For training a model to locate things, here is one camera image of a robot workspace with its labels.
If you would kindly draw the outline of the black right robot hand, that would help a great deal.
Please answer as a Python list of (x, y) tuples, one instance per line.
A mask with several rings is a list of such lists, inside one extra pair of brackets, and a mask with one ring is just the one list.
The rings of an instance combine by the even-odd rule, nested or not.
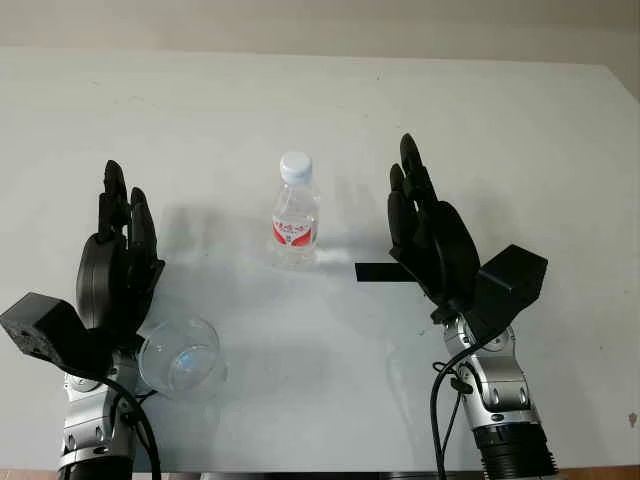
[(408, 133), (400, 140), (400, 159), (389, 173), (390, 255), (435, 305), (433, 322), (443, 324), (470, 308), (479, 255), (458, 211), (437, 197)]

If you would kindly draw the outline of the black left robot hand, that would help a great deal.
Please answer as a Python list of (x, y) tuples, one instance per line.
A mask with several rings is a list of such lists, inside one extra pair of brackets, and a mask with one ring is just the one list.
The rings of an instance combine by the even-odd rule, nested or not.
[(147, 202), (138, 187), (126, 187), (121, 166), (106, 163), (98, 197), (97, 231), (85, 242), (76, 280), (80, 319), (98, 351), (111, 359), (137, 347), (138, 329), (149, 312), (165, 266)]

